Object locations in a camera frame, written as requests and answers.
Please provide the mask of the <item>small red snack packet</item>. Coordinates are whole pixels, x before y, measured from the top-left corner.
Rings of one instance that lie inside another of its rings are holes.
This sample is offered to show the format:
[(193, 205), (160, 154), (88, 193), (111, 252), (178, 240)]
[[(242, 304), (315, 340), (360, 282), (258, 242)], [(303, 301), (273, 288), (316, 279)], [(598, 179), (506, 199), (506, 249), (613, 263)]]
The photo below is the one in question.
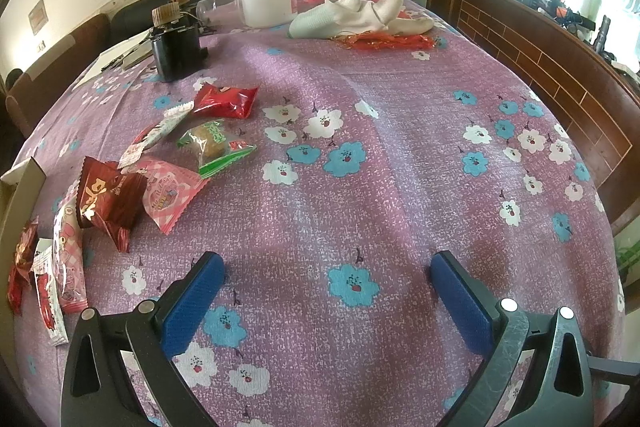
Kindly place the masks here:
[(8, 278), (6, 297), (10, 310), (18, 317), (22, 314), (23, 291), (32, 286), (32, 262), (38, 242), (39, 218), (35, 217), (25, 223), (15, 247), (13, 262)]

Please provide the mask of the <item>pink white snack packet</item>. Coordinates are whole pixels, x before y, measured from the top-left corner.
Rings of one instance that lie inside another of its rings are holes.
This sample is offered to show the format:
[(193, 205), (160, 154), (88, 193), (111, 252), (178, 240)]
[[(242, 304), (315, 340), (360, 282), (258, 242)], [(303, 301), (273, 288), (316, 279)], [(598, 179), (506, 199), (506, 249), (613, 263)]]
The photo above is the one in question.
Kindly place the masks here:
[(53, 273), (62, 311), (72, 314), (87, 308), (82, 232), (75, 196), (61, 202), (53, 221)]

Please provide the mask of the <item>dark red gold snack packet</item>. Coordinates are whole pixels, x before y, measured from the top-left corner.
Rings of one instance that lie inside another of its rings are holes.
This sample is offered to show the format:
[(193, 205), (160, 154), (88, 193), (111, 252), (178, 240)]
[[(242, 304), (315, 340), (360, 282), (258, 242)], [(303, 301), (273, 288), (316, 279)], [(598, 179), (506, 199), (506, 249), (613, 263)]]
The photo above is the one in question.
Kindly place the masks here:
[(147, 183), (141, 173), (121, 173), (111, 164), (87, 156), (76, 195), (81, 228), (102, 230), (120, 253), (128, 253), (131, 229), (142, 210)]

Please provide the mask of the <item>pink checkered snack packet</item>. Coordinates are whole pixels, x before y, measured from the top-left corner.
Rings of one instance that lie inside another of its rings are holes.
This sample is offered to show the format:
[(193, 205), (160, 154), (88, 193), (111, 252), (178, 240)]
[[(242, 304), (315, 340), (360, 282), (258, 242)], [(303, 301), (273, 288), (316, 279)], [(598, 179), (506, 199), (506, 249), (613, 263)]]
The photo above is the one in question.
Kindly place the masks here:
[(122, 173), (140, 173), (146, 178), (142, 204), (160, 231), (168, 235), (176, 222), (208, 181), (198, 173), (152, 156), (141, 157)]

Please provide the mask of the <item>green cake snack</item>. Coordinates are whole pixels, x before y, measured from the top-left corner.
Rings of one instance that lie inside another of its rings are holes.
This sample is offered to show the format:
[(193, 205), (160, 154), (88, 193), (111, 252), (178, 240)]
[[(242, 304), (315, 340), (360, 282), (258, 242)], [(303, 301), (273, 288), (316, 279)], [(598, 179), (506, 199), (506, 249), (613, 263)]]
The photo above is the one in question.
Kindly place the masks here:
[(177, 146), (190, 150), (196, 157), (198, 174), (202, 179), (215, 176), (256, 150), (254, 144), (228, 132), (221, 120), (206, 121), (186, 130)]

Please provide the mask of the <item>silver red snack packet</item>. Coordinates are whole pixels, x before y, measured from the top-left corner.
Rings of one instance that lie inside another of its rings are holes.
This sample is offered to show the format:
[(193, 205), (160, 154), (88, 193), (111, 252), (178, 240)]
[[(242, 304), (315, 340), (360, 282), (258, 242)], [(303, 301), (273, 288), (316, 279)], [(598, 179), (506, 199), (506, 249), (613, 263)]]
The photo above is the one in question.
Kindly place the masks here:
[(40, 317), (49, 337), (49, 343), (51, 346), (65, 345), (68, 343), (68, 336), (62, 307), (58, 300), (51, 239), (39, 239), (32, 262), (32, 275), (36, 285)]

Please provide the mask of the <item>white red snack packet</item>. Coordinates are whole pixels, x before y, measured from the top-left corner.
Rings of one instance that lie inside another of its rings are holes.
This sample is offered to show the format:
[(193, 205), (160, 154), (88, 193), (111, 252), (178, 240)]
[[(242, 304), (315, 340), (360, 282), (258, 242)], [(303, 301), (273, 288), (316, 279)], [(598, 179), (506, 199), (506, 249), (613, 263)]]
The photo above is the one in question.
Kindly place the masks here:
[(120, 156), (117, 168), (122, 169), (134, 165), (145, 150), (149, 150), (158, 141), (163, 140), (165, 136), (171, 134), (183, 121), (189, 116), (194, 109), (194, 102), (186, 102), (177, 106), (168, 108), (163, 113), (162, 119), (156, 124), (145, 128), (134, 141), (126, 148), (125, 152)]

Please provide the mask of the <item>cardboard tray box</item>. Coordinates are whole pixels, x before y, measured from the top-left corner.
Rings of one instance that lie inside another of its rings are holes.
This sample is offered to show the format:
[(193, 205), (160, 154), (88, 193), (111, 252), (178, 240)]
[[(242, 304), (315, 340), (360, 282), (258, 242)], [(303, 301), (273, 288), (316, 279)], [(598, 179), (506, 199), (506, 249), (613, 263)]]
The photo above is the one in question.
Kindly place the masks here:
[(38, 162), (29, 157), (1, 176), (1, 356), (14, 362), (13, 313), (8, 295), (9, 276), (15, 247), (25, 223), (32, 217), (46, 175)]

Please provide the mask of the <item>purple floral tablecloth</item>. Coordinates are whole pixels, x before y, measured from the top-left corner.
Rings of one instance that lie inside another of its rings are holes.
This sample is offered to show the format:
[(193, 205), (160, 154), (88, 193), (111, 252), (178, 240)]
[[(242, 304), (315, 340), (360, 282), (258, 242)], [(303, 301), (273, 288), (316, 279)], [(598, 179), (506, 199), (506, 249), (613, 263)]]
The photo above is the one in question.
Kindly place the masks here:
[(576, 314), (600, 357), (622, 350), (614, 242), (572, 96), (515, 76), (437, 25), (431, 51), (345, 48), (284, 27), (218, 29), (209, 63), (173, 84), (151, 61), (67, 89), (20, 150), (55, 211), (88, 158), (117, 160), (205, 83), (253, 88), (230, 130), (252, 153), (215, 174), (169, 232), (141, 215), (120, 253), (85, 231), (88, 300), (157, 298), (204, 251), (227, 278), (180, 374), (221, 426), (433, 426), (477, 367), (427, 283), (451, 251), (524, 309)]

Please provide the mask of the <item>wooden cabinet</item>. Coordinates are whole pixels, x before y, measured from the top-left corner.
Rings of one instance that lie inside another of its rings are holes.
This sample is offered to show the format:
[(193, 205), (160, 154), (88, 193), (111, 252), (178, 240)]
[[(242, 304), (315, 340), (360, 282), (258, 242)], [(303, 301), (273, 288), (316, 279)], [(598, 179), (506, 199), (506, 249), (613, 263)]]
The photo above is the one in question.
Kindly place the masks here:
[(516, 0), (427, 0), (531, 87), (567, 130), (614, 232), (639, 214), (639, 90), (567, 30)]

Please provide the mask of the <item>white paper sheet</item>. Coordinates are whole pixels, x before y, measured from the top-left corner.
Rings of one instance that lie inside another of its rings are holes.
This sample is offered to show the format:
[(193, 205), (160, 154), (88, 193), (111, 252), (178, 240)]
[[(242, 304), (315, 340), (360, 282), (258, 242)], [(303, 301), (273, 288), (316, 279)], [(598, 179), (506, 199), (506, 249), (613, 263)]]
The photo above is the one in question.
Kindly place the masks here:
[(135, 46), (142, 43), (143, 39), (149, 35), (151, 29), (147, 29), (139, 32), (138, 34), (133, 35), (132, 37), (122, 40), (111, 46), (110, 48), (103, 51), (91, 64), (90, 66), (79, 75), (79, 77), (74, 81), (74, 83), (70, 86), (72, 90), (76, 90), (80, 86), (82, 86), (85, 82), (91, 80), (97, 75), (101, 74), (101, 72), (106, 69), (108, 64), (115, 61), (116, 58), (119, 58), (121, 55), (125, 55), (129, 51), (131, 51)]

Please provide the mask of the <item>black jar with cork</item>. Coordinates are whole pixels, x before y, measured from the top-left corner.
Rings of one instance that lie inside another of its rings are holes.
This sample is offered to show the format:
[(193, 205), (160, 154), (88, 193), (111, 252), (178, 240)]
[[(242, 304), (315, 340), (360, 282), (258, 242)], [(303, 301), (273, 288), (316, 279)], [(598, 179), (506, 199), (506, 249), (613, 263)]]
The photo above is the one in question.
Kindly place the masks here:
[(198, 19), (175, 1), (152, 9), (152, 52), (164, 83), (192, 75), (203, 67), (208, 52), (201, 47)]

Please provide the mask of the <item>orange red plastic wrapper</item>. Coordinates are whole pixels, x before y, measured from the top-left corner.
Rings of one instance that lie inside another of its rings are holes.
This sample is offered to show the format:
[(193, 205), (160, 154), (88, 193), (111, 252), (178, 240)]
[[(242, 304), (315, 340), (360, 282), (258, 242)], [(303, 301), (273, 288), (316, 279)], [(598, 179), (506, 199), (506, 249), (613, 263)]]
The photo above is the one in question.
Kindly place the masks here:
[(410, 50), (426, 51), (436, 48), (437, 41), (424, 35), (395, 36), (386, 32), (364, 32), (363, 34), (333, 37), (332, 41), (354, 50)]

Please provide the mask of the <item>clear plastic cup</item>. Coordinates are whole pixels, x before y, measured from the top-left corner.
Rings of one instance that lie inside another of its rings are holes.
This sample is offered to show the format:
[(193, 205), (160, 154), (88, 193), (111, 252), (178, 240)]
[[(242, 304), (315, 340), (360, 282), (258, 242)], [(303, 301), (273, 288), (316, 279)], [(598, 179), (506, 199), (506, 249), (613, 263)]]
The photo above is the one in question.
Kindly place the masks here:
[(241, 0), (200, 0), (195, 7), (198, 20), (209, 27), (240, 20), (241, 12)]

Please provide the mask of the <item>white cloth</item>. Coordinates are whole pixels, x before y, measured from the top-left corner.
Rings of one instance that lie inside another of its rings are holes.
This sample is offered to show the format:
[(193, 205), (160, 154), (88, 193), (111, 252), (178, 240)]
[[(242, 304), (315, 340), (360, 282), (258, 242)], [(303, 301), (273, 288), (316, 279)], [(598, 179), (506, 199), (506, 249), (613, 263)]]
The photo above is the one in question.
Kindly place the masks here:
[(332, 39), (385, 32), (391, 36), (424, 35), (434, 26), (429, 16), (401, 18), (404, 0), (324, 0), (299, 13), (288, 28), (294, 39)]

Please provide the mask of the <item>small wall plaque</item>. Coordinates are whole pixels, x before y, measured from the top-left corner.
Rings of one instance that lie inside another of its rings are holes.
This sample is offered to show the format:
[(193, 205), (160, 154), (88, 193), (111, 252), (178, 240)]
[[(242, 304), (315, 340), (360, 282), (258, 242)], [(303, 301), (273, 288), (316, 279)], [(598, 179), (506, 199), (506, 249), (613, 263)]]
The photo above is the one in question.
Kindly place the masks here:
[(38, 32), (47, 25), (48, 14), (44, 0), (38, 0), (36, 5), (28, 13), (29, 26), (32, 28), (32, 34), (35, 36)]

